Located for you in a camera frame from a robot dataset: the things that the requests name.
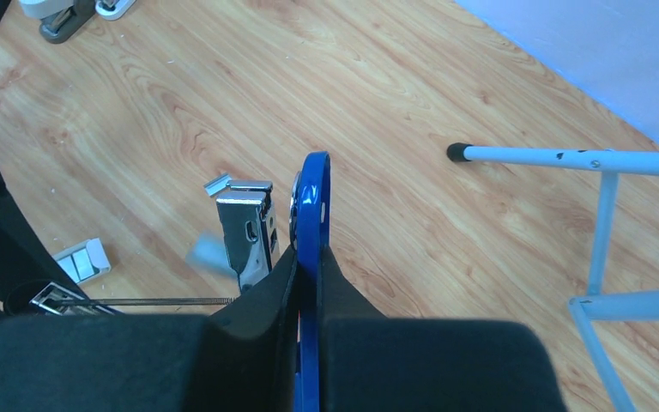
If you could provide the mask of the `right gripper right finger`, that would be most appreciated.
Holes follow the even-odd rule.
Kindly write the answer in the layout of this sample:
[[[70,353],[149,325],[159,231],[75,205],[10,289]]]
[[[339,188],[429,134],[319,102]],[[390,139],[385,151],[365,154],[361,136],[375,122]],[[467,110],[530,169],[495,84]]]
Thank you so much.
[[[563,411],[553,363],[525,324],[483,318],[392,318],[342,274],[320,270],[324,411]]]

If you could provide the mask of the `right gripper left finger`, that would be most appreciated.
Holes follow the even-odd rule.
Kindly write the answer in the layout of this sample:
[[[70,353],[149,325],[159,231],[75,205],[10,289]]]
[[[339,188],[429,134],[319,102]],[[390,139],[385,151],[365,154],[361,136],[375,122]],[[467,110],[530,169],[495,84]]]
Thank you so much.
[[[297,259],[213,315],[0,324],[0,411],[289,411]]]

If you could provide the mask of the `grey white stapler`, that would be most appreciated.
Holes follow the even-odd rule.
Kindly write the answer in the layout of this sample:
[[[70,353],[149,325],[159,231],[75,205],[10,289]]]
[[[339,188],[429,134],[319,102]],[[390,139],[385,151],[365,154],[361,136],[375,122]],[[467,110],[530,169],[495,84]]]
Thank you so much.
[[[25,16],[40,20],[39,33],[51,44],[61,44],[95,14],[94,0],[20,0]]]

